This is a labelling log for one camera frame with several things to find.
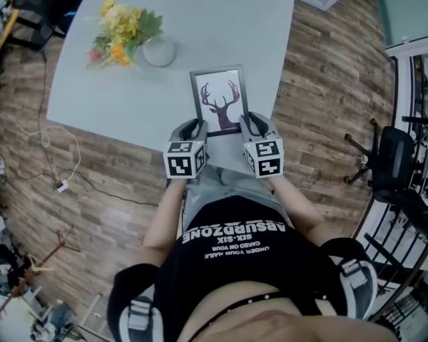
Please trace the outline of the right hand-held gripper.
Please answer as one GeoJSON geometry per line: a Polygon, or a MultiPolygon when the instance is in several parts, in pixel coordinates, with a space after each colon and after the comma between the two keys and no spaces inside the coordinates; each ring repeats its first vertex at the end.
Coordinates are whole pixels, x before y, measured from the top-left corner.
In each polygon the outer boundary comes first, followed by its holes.
{"type": "Polygon", "coordinates": [[[250,111],[241,115],[240,131],[243,138],[245,161],[257,178],[283,174],[284,149],[282,138],[271,119],[250,111]]]}

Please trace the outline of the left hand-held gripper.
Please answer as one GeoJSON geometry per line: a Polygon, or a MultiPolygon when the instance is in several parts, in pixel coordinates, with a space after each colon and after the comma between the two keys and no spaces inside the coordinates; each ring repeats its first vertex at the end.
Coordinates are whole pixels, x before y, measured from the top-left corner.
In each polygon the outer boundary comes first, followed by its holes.
{"type": "Polygon", "coordinates": [[[179,125],[165,144],[163,161],[168,179],[195,179],[207,165],[208,123],[193,118],[179,125]]]}

